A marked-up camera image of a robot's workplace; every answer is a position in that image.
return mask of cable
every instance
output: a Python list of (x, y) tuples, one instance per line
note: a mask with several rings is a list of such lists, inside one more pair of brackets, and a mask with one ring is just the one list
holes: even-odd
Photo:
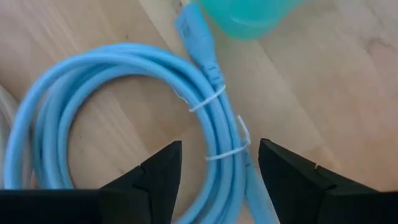
[[(44, 189), (73, 188), (67, 163), (68, 132), (80, 105), (102, 84), (127, 75), (147, 75), (166, 82), (191, 108), (215, 95), (215, 90), (224, 86), (224, 80), (215, 59), (213, 39), (208, 36), (210, 31), (198, 6), (186, 5), (175, 25), (201, 70), (168, 51), (125, 43), (72, 56), (45, 72), (32, 85), (17, 112), (6, 151), (5, 187), (19, 189), (22, 186), (21, 139), (27, 137), (34, 111), (47, 90), (49, 93), (34, 125), (33, 139), (35, 174)], [(181, 27), (192, 32), (181, 35)], [(197, 40), (194, 45), (189, 44), (191, 38)], [(203, 128), (208, 157), (243, 146), (225, 91), (195, 114)], [(177, 223), (234, 223), (245, 198), (257, 223), (274, 222), (266, 204), (264, 184), (246, 151), (208, 161), (207, 165), (199, 196)]]
[[(7, 140), (10, 135), (11, 126), (14, 123), (17, 109), (17, 102), (11, 94), (0, 85), (0, 189), (4, 187), (2, 177), (4, 156), (6, 153)], [(32, 163), (30, 152), (30, 142), (28, 139), (24, 144), (22, 163), (22, 186), (25, 189), (32, 187)]]

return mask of connector plug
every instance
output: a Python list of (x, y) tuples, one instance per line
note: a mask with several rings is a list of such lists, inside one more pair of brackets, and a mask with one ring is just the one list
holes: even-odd
[(207, 76), (213, 87), (223, 85), (220, 66), (217, 63), (213, 36), (200, 6), (196, 2), (180, 1), (179, 15), (174, 26), (191, 58)]

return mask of cable coil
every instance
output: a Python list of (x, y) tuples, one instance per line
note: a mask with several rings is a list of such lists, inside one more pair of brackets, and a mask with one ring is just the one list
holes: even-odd
[[(36, 107), (49, 91), (34, 124), (34, 170), (40, 188), (72, 189), (67, 140), (73, 118), (90, 93), (107, 81), (127, 75), (147, 75), (163, 80), (191, 108), (224, 86), (223, 81), (208, 81), (205, 72), (190, 62), (150, 45), (107, 45), (67, 58), (45, 72), (20, 105), (7, 145), (5, 188), (22, 188), (22, 140), (27, 139)], [(203, 128), (208, 157), (243, 146), (225, 91), (195, 114)], [(207, 164), (201, 192), (178, 223), (234, 223), (245, 197), (255, 221), (271, 223), (264, 183), (246, 151)]]

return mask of wood grain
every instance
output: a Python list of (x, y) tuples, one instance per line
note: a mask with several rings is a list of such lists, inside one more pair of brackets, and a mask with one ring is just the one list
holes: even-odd
[[(187, 58), (173, 0), (0, 0), (0, 82), (21, 99), (55, 62), (93, 47), (142, 42)], [(378, 190), (398, 190), (398, 2), (309, 0), (260, 40), (214, 24), (237, 114), (260, 138)], [(205, 176), (198, 121), (164, 83), (124, 78), (88, 99), (73, 125), (77, 187), (100, 187), (174, 139), (183, 141), (175, 217)], [(247, 211), (240, 223), (251, 223)]]

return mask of white twist tie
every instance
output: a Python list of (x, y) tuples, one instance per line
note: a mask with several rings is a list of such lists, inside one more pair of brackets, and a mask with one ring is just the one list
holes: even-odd
[(222, 154), (217, 155), (217, 156), (207, 157), (206, 161), (215, 161), (215, 160), (218, 160), (218, 159), (223, 159), (225, 157), (235, 155), (235, 154), (237, 154), (239, 152), (243, 152), (243, 151), (247, 150), (247, 148), (250, 146), (251, 141), (250, 141), (250, 133), (249, 133), (248, 127), (246, 127), (241, 115), (238, 115), (237, 119), (238, 119), (238, 121), (239, 121), (239, 123), (240, 123), (240, 125), (242, 127), (242, 130), (244, 132), (244, 135), (245, 135), (245, 144), (244, 144), (244, 146), (239, 147), (237, 149), (233, 149), (233, 150), (225, 152), (225, 153), (222, 153)]
[(220, 95), (225, 91), (225, 88), (226, 88), (226, 86), (223, 85), (223, 87), (221, 87), (219, 90), (217, 90), (217, 92), (216, 92), (213, 96), (211, 96), (211, 97), (209, 97), (209, 98), (203, 100), (203, 101), (202, 101), (201, 103), (199, 103), (198, 105), (196, 105), (196, 106), (194, 106), (193, 108), (189, 109), (189, 112), (191, 112), (191, 113), (192, 113), (192, 112), (195, 112), (196, 110), (198, 110), (198, 109), (200, 109), (200, 108), (206, 106), (208, 103), (212, 102), (215, 98), (217, 98), (218, 96), (220, 96)]

